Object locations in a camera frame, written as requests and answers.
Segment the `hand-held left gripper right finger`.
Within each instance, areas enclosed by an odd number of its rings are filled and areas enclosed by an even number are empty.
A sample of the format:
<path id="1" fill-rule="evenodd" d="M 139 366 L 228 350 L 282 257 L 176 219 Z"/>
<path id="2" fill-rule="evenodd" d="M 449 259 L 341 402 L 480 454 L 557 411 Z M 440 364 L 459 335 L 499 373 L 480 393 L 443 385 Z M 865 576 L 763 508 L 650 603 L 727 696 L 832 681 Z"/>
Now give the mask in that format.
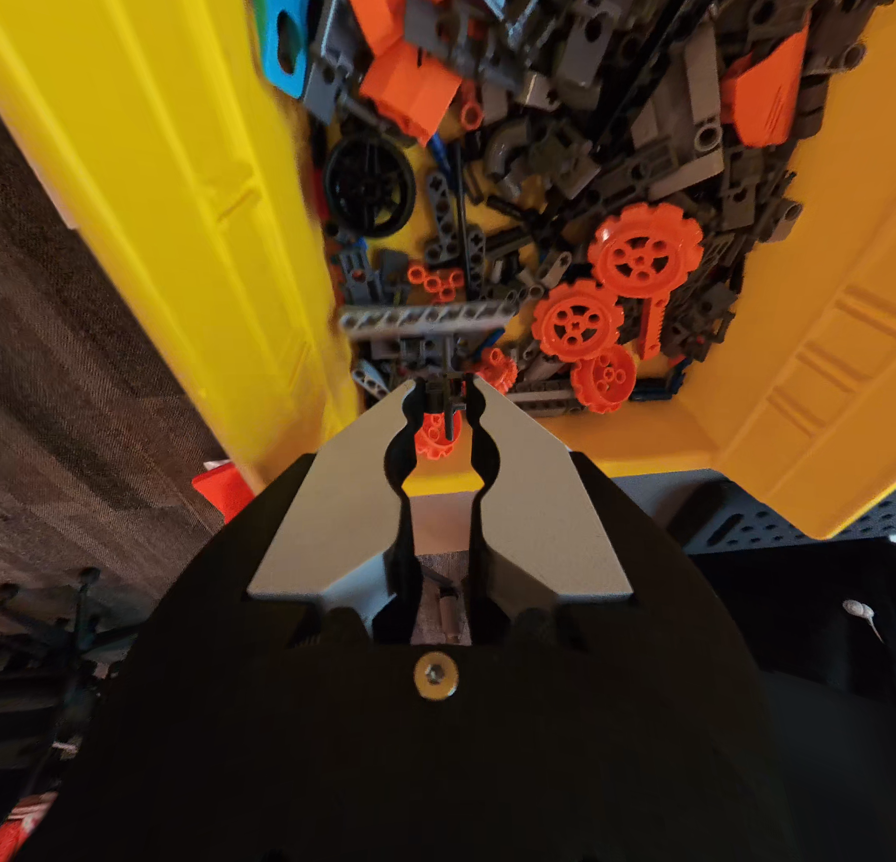
<path id="1" fill-rule="evenodd" d="M 566 445 L 480 376 L 468 378 L 471 466 L 468 624 L 500 644 L 535 611 L 631 599 L 633 587 Z"/>

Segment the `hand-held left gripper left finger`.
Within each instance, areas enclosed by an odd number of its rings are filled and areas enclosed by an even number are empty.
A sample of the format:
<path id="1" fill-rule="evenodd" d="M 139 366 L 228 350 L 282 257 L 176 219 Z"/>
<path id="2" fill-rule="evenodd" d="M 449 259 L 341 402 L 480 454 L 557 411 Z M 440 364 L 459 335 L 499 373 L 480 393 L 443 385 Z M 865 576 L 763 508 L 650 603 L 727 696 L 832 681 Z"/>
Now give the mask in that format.
<path id="1" fill-rule="evenodd" d="M 353 610 L 378 642 L 409 642 L 420 609 L 404 483 L 417 467 L 420 380 L 409 379 L 315 455 L 251 583 L 264 601 Z"/>

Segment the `orange connector piece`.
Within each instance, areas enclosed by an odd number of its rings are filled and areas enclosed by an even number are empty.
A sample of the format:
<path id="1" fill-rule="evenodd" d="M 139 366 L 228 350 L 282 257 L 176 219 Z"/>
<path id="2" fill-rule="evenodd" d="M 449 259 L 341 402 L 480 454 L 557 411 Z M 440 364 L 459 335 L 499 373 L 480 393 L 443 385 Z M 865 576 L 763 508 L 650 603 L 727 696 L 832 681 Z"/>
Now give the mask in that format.
<path id="1" fill-rule="evenodd" d="M 636 342 L 636 352 L 640 360 L 648 361 L 661 351 L 661 338 L 666 307 L 670 295 L 650 296 L 642 304 L 641 328 Z"/>

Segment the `pile of building brick pieces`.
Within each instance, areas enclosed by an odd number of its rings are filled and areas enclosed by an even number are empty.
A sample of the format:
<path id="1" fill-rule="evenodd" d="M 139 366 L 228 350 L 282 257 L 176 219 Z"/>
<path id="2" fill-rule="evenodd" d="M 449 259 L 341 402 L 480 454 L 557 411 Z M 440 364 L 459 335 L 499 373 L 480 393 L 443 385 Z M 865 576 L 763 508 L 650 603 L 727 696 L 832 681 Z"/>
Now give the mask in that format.
<path id="1" fill-rule="evenodd" d="M 644 299 L 618 296 L 617 345 L 636 363 L 627 401 L 668 400 L 690 364 L 724 341 L 747 255 L 789 235 L 802 212 L 787 196 L 790 159 L 823 125 L 830 80 L 863 61 L 868 21 L 894 0 L 406 0 L 403 40 L 462 77 L 427 146 L 364 99 L 375 56 L 349 0 L 311 0 L 309 122 L 316 202 L 345 306 L 439 305 L 407 279 L 409 263 L 458 267 L 453 303 L 515 301 L 503 329 L 354 341 L 352 379 L 375 404 L 412 378 L 462 373 L 497 346 L 518 364 L 506 395 L 536 418 L 592 413 L 573 364 L 532 337 L 537 303 L 561 283 L 594 279 L 588 246 L 634 203 L 670 203 L 703 230 L 700 265 L 672 291 L 657 357 L 636 352 Z M 749 149 L 721 122 L 721 78 L 758 62 L 809 24 L 790 137 Z M 339 139 L 370 131 L 396 143 L 417 181 L 409 222 L 385 239 L 330 218 L 322 189 Z"/>

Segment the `yellow plastic bin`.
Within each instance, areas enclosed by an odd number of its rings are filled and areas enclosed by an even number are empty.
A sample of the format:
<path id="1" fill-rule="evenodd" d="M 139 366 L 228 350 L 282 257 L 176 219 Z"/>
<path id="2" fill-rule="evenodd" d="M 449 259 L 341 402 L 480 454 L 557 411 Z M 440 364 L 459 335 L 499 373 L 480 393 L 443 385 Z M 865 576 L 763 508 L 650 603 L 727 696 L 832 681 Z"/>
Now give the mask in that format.
<path id="1" fill-rule="evenodd" d="M 1 0 L 2 117 L 256 490 L 347 426 L 300 111 L 246 0 Z M 894 6 L 797 148 L 790 237 L 662 402 L 542 421 L 611 477 L 713 469 L 826 539 L 894 490 Z"/>

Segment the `red flat object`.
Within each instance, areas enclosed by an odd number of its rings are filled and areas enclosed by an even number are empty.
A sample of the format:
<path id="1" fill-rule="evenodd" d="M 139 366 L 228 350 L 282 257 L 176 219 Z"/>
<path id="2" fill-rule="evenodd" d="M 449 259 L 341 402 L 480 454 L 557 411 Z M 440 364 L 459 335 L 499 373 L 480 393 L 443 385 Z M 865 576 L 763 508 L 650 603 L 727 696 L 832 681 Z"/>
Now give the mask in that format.
<path id="1" fill-rule="evenodd" d="M 221 514 L 225 524 L 234 520 L 255 498 L 252 487 L 231 461 L 211 462 L 193 477 L 192 487 Z"/>

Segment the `orange gear wheel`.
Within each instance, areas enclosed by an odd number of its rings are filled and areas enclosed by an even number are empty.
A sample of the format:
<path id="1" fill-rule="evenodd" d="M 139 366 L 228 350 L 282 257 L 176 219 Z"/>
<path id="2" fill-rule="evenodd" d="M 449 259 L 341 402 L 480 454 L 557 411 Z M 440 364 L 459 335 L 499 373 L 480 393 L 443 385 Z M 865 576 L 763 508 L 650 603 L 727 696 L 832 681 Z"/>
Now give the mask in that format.
<path id="1" fill-rule="evenodd" d="M 703 230 L 670 203 L 634 203 L 606 218 L 588 246 L 595 280 L 618 296 L 667 296 L 700 265 Z"/>
<path id="2" fill-rule="evenodd" d="M 462 423 L 462 413 L 457 410 L 453 415 L 453 437 L 450 438 L 445 428 L 445 415 L 442 412 L 425 413 L 422 425 L 414 436 L 418 459 L 437 462 L 449 457 L 462 435 Z"/>
<path id="3" fill-rule="evenodd" d="M 615 292 L 582 278 L 558 284 L 537 303 L 532 337 L 547 356 L 574 364 L 615 345 L 623 321 Z"/>
<path id="4" fill-rule="evenodd" d="M 607 414 L 629 399 L 636 382 L 636 363 L 621 345 L 573 364 L 570 383 L 577 401 L 589 412 Z"/>

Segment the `small orange gear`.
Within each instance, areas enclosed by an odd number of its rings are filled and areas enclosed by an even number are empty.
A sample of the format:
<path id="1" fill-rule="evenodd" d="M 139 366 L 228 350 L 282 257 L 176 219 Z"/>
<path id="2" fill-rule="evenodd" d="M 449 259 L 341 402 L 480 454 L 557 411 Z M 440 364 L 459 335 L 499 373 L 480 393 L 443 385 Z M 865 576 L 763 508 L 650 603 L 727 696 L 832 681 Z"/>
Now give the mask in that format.
<path id="1" fill-rule="evenodd" d="M 473 368 L 473 373 L 502 395 L 507 395 L 519 378 L 519 368 L 515 359 L 497 346 L 489 346 L 482 352 Z"/>

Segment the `black perforated pad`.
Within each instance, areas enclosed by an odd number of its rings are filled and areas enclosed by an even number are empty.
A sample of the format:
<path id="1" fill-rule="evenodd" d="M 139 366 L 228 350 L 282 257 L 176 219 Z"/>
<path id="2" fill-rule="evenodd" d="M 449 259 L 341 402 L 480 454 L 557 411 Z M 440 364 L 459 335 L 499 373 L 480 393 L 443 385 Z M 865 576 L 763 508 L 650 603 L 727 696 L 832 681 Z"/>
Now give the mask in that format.
<path id="1" fill-rule="evenodd" d="M 690 556 L 823 543 L 727 479 L 697 487 L 666 531 Z"/>

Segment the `grey long holed beam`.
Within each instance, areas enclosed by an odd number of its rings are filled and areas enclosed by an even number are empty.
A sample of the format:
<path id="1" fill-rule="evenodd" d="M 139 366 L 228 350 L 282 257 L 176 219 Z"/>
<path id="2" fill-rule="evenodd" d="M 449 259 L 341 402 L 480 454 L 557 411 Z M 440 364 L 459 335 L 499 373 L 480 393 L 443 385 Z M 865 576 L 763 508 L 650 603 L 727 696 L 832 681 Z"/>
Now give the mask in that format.
<path id="1" fill-rule="evenodd" d="M 435 336 L 505 328 L 520 312 L 515 301 L 475 300 L 424 306 L 340 309 L 337 324 L 354 341 Z"/>

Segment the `small orange holed piece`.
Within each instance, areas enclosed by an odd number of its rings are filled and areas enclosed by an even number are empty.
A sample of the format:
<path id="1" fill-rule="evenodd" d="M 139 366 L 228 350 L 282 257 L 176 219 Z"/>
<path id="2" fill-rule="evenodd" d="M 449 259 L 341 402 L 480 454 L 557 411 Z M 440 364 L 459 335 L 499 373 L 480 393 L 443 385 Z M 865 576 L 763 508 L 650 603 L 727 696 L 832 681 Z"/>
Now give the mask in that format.
<path id="1" fill-rule="evenodd" d="M 439 304 L 453 303 L 458 292 L 464 291 L 466 286 L 465 272 L 458 267 L 432 270 L 424 263 L 412 262 L 406 274 L 412 287 L 421 288 Z"/>

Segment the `black wheel rim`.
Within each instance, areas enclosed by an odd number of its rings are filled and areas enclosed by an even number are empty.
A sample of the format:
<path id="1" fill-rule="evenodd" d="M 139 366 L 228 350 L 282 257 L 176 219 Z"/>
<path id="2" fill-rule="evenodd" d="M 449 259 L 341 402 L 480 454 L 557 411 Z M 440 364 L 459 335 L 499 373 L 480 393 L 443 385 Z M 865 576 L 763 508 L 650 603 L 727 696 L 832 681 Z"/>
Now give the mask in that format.
<path id="1" fill-rule="evenodd" d="M 360 238 L 397 234 L 417 201 L 417 181 L 406 154 L 370 131 L 336 142 L 324 163 L 322 189 L 334 224 Z"/>

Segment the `large orange curved panel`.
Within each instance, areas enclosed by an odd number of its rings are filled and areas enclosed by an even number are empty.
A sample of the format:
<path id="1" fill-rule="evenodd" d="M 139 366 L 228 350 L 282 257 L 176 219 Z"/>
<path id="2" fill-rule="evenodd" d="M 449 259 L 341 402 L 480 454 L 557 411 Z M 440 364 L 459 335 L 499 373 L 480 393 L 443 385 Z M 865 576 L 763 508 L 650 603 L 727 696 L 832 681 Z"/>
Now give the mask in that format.
<path id="1" fill-rule="evenodd" d="M 427 51 L 400 39 L 375 56 L 359 93 L 382 117 L 425 147 L 461 85 L 460 75 Z"/>

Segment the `orange striped panel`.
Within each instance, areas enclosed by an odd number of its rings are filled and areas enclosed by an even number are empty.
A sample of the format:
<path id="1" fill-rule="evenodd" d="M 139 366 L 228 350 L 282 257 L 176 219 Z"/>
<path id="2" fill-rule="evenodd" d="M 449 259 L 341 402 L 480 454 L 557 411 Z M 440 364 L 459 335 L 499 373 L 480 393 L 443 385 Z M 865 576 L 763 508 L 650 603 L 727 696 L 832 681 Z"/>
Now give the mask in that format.
<path id="1" fill-rule="evenodd" d="M 755 62 L 749 53 L 721 78 L 721 122 L 749 149 L 778 146 L 790 137 L 796 115 L 809 24 Z"/>

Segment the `blue curved piece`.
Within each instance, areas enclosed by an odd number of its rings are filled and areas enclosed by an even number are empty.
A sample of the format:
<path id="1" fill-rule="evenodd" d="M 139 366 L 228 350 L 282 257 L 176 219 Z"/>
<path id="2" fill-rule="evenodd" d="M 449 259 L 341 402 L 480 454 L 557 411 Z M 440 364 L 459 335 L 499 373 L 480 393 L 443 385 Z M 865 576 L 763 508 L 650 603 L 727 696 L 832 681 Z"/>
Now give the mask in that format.
<path id="1" fill-rule="evenodd" d="M 306 86 L 311 0 L 252 0 L 263 74 L 276 89 L 300 99 Z"/>

